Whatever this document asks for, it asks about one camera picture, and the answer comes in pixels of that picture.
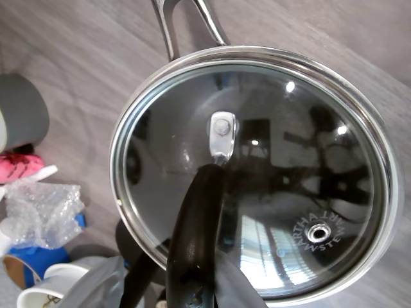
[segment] pot handle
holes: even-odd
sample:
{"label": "pot handle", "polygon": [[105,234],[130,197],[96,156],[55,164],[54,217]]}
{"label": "pot handle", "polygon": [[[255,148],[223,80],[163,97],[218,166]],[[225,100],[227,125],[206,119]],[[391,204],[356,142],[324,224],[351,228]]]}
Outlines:
{"label": "pot handle", "polygon": [[214,304],[214,254],[222,209],[225,171],[201,167],[181,205],[167,260],[169,308]]}
{"label": "pot handle", "polygon": [[[160,23],[162,35],[166,42],[166,49],[170,61],[173,61],[180,56],[173,25],[173,10],[179,1],[180,0],[152,0],[155,13]],[[225,36],[224,30],[207,0],[193,0],[193,2],[200,12],[201,17],[217,46],[229,45],[230,43]]]}

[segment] white cup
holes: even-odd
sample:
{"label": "white cup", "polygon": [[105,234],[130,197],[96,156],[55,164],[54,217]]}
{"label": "white cup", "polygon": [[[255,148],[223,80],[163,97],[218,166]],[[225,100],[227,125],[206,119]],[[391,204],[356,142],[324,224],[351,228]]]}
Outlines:
{"label": "white cup", "polygon": [[17,298],[17,308],[52,308],[104,257],[86,257],[72,263],[54,264],[44,274],[44,280],[23,290]]}

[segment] black handle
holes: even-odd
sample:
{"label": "black handle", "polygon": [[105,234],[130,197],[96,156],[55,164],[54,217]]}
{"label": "black handle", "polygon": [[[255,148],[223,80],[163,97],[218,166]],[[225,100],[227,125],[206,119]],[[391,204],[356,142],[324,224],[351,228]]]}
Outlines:
{"label": "black handle", "polygon": [[124,293],[119,308],[135,308],[143,297],[159,266],[144,252],[124,279]]}
{"label": "black handle", "polygon": [[169,308],[214,305],[214,253],[224,176],[217,165],[201,167],[181,205],[167,260]]}

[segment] gray wood floor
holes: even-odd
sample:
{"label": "gray wood floor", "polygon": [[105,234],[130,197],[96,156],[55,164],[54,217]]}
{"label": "gray wood floor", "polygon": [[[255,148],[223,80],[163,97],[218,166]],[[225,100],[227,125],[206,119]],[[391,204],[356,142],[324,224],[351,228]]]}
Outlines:
{"label": "gray wood floor", "polygon": [[[411,307],[411,1],[214,0],[233,44],[278,47],[350,80],[390,128],[406,177],[403,219],[392,246],[364,278],[304,307]],[[180,50],[211,47],[188,0],[178,4]],[[119,216],[109,183],[109,145],[129,95],[167,63],[150,0],[0,0],[0,70],[40,90],[51,126],[38,152],[59,182],[82,185],[88,228],[69,247],[116,249]]]}

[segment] bubble wrap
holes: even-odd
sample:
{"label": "bubble wrap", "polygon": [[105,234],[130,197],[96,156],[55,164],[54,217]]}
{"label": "bubble wrap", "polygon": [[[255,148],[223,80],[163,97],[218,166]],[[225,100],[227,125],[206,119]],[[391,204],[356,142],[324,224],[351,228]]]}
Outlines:
{"label": "bubble wrap", "polygon": [[82,231],[74,218],[84,208],[79,185],[19,180],[6,185],[6,204],[0,228],[18,248],[59,248]]}

